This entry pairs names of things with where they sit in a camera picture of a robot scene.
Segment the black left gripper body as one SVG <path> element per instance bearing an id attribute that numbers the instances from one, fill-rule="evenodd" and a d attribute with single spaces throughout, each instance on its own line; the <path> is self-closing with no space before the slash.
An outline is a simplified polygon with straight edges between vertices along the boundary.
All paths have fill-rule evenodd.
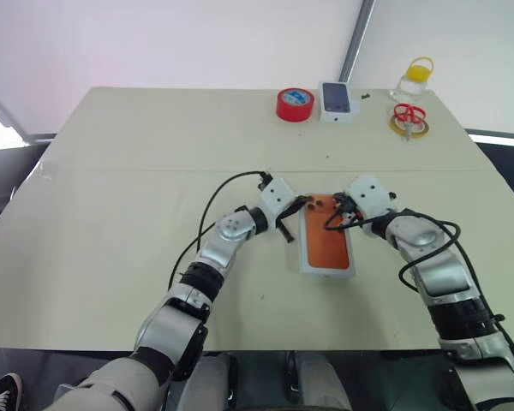
<path id="1" fill-rule="evenodd" d="M 298 212 L 303 207 L 303 197 L 296 197 L 293 202 L 283 211 L 280 212 L 280 214 L 276 218 L 276 226 L 279 227 L 282 224 L 282 221 Z"/>

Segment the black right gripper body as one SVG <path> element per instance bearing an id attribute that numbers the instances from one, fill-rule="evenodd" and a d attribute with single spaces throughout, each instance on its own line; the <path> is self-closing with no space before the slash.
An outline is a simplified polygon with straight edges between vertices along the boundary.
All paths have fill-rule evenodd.
<path id="1" fill-rule="evenodd" d="M 339 215 L 342 217 L 343 223 L 356 223 L 360 219 L 357 204 L 350 197 L 346 197 L 339 203 L 338 212 Z"/>

